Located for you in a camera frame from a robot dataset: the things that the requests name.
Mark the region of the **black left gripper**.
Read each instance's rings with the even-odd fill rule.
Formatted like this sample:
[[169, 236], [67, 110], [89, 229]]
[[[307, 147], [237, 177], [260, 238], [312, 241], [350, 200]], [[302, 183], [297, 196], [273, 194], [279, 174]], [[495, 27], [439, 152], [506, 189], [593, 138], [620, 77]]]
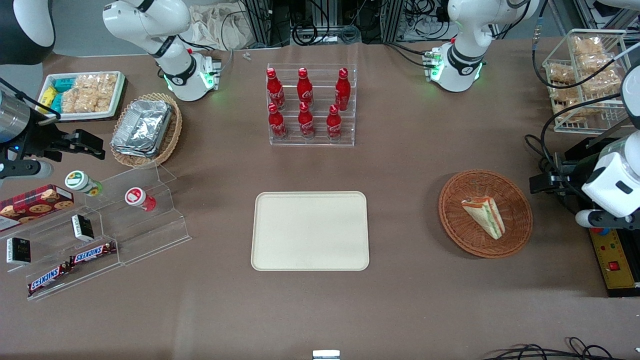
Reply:
[[547, 172], [539, 173], [529, 178], [530, 194], [552, 194], [557, 192], [578, 202], [590, 202], [591, 199], [582, 190], [595, 165], [599, 153], [591, 150], [580, 150], [567, 156], [565, 153], [554, 152], [554, 159], [547, 161]]

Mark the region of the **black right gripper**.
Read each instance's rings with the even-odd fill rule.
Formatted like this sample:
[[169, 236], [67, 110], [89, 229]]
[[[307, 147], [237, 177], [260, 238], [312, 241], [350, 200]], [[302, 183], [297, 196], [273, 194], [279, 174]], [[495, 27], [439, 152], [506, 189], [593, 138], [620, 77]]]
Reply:
[[104, 160], [102, 138], [83, 129], [74, 134], [62, 134], [53, 124], [41, 126], [39, 118], [1, 118], [1, 164], [11, 164], [25, 157], [43, 157], [53, 162], [61, 162], [63, 153], [83, 153]]

